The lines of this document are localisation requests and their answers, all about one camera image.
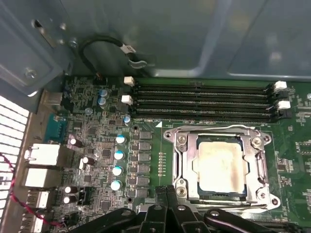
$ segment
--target cpu socket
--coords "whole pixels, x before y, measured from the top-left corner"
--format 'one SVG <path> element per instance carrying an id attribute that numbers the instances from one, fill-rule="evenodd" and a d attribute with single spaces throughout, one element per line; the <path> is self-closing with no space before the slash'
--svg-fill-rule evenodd
<path id="1" fill-rule="evenodd" d="M 271 137 L 244 125 L 181 126 L 173 143 L 173 184 L 181 202 L 198 209 L 261 213 L 280 206 L 270 193 L 264 146 Z"/>

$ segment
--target red and black wire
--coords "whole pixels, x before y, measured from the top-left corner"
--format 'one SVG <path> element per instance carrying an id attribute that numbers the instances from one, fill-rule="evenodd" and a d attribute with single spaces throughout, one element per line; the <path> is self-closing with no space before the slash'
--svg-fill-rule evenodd
<path id="1" fill-rule="evenodd" d="M 24 207 L 24 208 L 27 210 L 27 212 L 33 214 L 36 218 L 41 219 L 41 220 L 43 221 L 43 223 L 49 224 L 49 225 L 51 225 L 51 226 L 56 226 L 56 227 L 62 227 L 62 226 L 64 226 L 64 223 L 63 223 L 63 222 L 55 222 L 55 221 L 49 222 L 49 221 L 47 221 L 43 216 L 41 216 L 40 214 L 38 214 L 38 213 L 36 213 L 35 211 L 33 211 L 33 209 L 32 209 L 29 205 L 27 205 L 26 203 L 20 201 L 20 200 L 17 198 L 17 196 L 15 196 L 15 194 L 14 194 L 14 187 L 15 187 L 15 182 L 16 182 L 16 177 L 15 177 L 16 171 L 15 171 L 15 168 L 13 167 L 12 163 L 11 163 L 2 153 L 0 153 L 0 157 L 2 157 L 3 160 L 9 165 L 9 168 L 10 168 L 12 174 L 13 174 L 13 175 L 12 175 L 11 186 L 10 186 L 10 188 L 9 188 L 9 196 L 10 196 L 10 198 L 11 198 L 13 201 L 17 202 L 20 206 Z"/>

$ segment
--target green circuit board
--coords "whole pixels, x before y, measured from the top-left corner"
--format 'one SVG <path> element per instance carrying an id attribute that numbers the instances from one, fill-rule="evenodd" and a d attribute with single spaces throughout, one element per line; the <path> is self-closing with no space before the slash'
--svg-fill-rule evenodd
<path id="1" fill-rule="evenodd" d="M 193 80 L 184 79 L 140 79 L 145 84 L 189 84 Z M 265 86 L 269 82 L 246 81 L 202 81 L 209 85 L 219 86 Z M 77 207 L 74 204 L 62 203 L 64 193 L 59 189 L 57 206 L 54 208 L 54 218 L 58 219 L 63 213 L 78 211 L 81 223 L 91 221 L 102 214 L 115 209 L 128 207 L 138 210 L 140 205 L 154 203 L 155 187 L 172 184 L 173 147 L 163 138 L 163 132 L 182 125 L 223 126 L 239 122 L 206 122 L 195 120 L 167 120 L 167 119 L 133 119 L 129 125 L 124 125 L 124 113 L 120 110 L 120 98 L 123 94 L 123 78 L 108 79 L 108 85 L 93 85 L 88 77 L 70 77 L 67 80 L 67 90 L 70 90 L 70 101 L 74 104 L 73 112 L 67 116 L 65 141 L 78 137 L 85 142 L 85 147 L 76 149 L 73 167 L 77 168 L 79 159 L 85 155 L 93 157 L 97 163 L 83 171 L 71 169 L 64 172 L 63 186 L 92 186 L 92 202 L 90 205 Z M 269 184 L 271 193 L 281 199 L 281 206 L 263 214 L 248 214 L 243 216 L 256 220 L 277 220 L 298 223 L 311 227 L 311 101 L 307 98 L 311 92 L 309 83 L 287 83 L 293 111 L 292 119 L 281 120 L 278 123 L 243 123 L 256 126 L 262 132 L 269 134 L 273 141 L 265 147 Z M 102 109 L 97 104 L 100 89 L 109 90 L 108 105 Z M 92 108 L 93 114 L 85 115 L 86 108 Z M 142 140 L 137 137 L 140 132 L 151 133 L 152 138 L 143 140 L 151 145 L 151 160 L 148 162 L 150 172 L 144 174 L 150 179 L 149 185 L 140 188 L 148 189 L 148 197 L 128 197 L 132 187 L 129 183 L 132 164 L 131 156 L 135 154 L 133 146 Z M 124 145 L 116 145 L 115 138 L 123 134 L 127 138 Z M 126 154 L 125 160 L 119 162 L 113 159 L 113 153 L 122 150 Z M 122 181 L 121 191 L 111 191 L 110 184 L 115 179 L 111 174 L 114 166 L 124 168 L 124 175 L 118 179 Z"/>

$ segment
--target vent grille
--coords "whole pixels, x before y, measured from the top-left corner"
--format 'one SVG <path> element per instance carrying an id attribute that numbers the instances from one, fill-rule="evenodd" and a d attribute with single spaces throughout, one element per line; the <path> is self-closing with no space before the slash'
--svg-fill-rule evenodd
<path id="1" fill-rule="evenodd" d="M 0 96 L 0 152 L 16 165 L 24 137 L 29 111 Z M 0 157 L 0 225 L 8 202 L 12 173 Z"/>

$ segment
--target black cable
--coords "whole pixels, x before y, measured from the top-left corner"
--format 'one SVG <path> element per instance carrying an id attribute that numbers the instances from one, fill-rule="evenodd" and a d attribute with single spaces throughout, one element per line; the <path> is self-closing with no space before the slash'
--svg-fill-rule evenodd
<path id="1" fill-rule="evenodd" d="M 123 43 L 121 41 L 113 38 L 113 37 L 108 36 L 108 35 L 95 35 L 95 36 L 92 36 L 92 37 L 86 39 L 85 41 L 83 41 L 80 44 L 80 46 L 78 48 L 78 54 L 81 57 L 82 62 L 86 65 L 86 67 L 92 73 L 96 74 L 97 76 L 100 76 L 97 69 L 93 66 L 93 64 L 84 55 L 84 49 L 87 46 L 89 46 L 90 44 L 93 44 L 94 42 L 98 42 L 98 41 L 108 42 L 110 44 L 114 44 L 114 45 L 118 46 L 119 48 L 121 48 L 123 46 Z"/>

